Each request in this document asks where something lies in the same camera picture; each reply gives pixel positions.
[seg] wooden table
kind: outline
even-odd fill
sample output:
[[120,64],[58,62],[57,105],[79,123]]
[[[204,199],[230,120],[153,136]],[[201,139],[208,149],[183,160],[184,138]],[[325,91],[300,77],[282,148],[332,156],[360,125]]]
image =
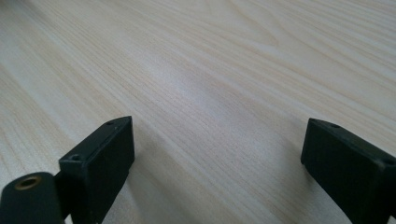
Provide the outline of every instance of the wooden table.
[[348,223],[306,123],[396,155],[395,62],[391,0],[0,0],[0,187],[132,115],[105,223]]

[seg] black plastic part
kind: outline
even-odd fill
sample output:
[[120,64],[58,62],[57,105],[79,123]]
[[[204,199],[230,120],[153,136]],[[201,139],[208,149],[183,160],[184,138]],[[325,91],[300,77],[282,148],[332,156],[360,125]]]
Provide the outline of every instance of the black plastic part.
[[57,174],[63,214],[101,223],[134,162],[132,118],[113,119],[65,154]]
[[9,183],[0,223],[101,223],[134,162],[132,118],[106,122],[61,159],[52,176],[34,173]]
[[354,133],[310,119],[301,161],[353,223],[395,214],[396,159]]
[[33,173],[10,182],[3,189],[0,223],[64,223],[49,173]]

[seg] light wood surface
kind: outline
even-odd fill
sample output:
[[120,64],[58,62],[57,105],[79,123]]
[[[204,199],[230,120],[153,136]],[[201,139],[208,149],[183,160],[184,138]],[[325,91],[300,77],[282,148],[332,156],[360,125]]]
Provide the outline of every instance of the light wood surface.
[[396,2],[0,0],[0,187],[131,115],[105,223],[349,223],[308,118],[396,156]]

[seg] screw hole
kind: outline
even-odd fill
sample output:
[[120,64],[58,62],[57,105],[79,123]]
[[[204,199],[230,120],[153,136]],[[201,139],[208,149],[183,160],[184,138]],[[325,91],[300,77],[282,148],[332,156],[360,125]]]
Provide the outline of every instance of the screw hole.
[[72,161],[80,161],[81,157],[78,154],[74,154],[73,156],[70,157],[70,160],[72,160]]
[[386,165],[395,165],[395,164],[396,164],[395,161],[390,160],[390,159],[384,159],[383,162],[384,162]]
[[31,189],[32,187],[36,186],[40,181],[41,181],[41,176],[39,175],[29,176],[18,182],[15,185],[15,189],[17,190]]

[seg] black clamp jaw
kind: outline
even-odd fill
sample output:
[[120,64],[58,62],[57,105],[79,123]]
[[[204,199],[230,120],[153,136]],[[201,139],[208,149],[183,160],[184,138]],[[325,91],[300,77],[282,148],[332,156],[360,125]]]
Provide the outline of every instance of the black clamp jaw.
[[3,189],[0,223],[101,223],[134,162],[132,118],[100,126],[59,159],[61,171],[33,173]]
[[359,224],[396,215],[396,159],[346,129],[310,119],[302,164],[346,216]]

